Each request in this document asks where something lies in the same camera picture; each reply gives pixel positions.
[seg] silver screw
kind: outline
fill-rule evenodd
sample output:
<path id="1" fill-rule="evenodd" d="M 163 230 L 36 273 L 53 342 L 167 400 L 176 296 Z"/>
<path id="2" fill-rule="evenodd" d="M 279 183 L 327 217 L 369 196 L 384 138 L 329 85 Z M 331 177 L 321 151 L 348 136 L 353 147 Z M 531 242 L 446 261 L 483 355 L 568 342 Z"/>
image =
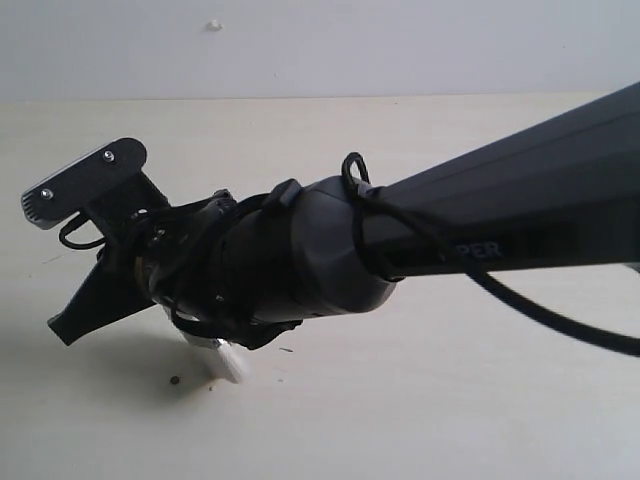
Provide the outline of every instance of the silver screw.
<path id="1" fill-rule="evenodd" d="M 51 199 L 53 199 L 53 192 L 51 190 L 49 190 L 48 188 L 43 188 L 40 191 L 40 197 L 43 200 L 51 200 Z"/>

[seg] screw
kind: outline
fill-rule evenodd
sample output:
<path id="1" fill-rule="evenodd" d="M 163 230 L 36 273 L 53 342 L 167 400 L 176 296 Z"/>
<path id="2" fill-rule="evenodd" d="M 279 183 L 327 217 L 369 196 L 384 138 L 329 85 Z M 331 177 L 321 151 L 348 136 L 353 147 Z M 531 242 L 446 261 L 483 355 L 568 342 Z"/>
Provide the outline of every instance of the screw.
<path id="1" fill-rule="evenodd" d="M 40 191 L 40 197 L 43 200 L 52 200 L 53 199 L 53 192 L 51 190 L 49 190 L 48 188 L 43 188 Z"/>
<path id="2" fill-rule="evenodd" d="M 160 240 L 162 240 L 162 237 L 164 236 L 165 231 L 163 229 L 160 229 L 156 232 L 156 235 L 151 239 L 151 242 L 149 242 L 150 246 L 155 245 L 156 243 L 158 243 Z"/>

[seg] black robotic arm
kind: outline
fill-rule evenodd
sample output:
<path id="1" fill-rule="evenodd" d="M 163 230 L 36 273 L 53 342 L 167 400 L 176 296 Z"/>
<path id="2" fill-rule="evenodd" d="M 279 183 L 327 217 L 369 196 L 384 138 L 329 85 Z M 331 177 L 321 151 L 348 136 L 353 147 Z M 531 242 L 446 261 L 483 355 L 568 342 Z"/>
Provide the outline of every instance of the black robotic arm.
<path id="1" fill-rule="evenodd" d="M 104 243 L 49 322 L 66 344 L 158 303 L 190 335 L 259 348 L 307 318 L 371 311 L 405 277 L 466 273 L 534 320 L 640 355 L 637 340 L 549 312 L 486 273 L 638 262 L 640 84 L 387 187 L 372 187 L 352 153 L 340 176 L 307 187 L 171 207 L 145 160 L 140 142 L 121 139 L 23 195 L 43 229 L 77 212 L 65 245 Z M 86 221 L 104 240 L 68 241 Z"/>

